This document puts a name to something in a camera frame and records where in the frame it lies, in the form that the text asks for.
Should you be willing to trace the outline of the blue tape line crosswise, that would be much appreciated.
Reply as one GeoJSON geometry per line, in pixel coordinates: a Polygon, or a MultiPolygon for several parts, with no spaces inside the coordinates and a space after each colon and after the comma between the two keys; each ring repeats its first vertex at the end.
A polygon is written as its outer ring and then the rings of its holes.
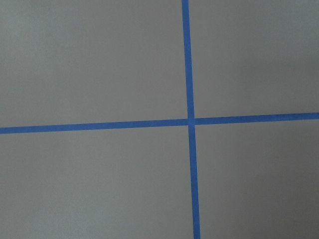
{"type": "Polygon", "coordinates": [[[15,133],[84,131],[84,130],[123,129],[123,128],[169,127],[169,126],[187,126],[189,123],[192,123],[193,125],[213,125],[213,124],[233,124],[233,123],[298,121],[298,120],[317,120],[318,118],[319,118],[318,113],[295,113],[295,114],[278,114],[278,115],[195,118],[191,120],[188,120],[188,119],[138,120],[138,121],[120,121],[120,122],[2,127],[0,129],[0,133],[15,134],[15,133]]]}

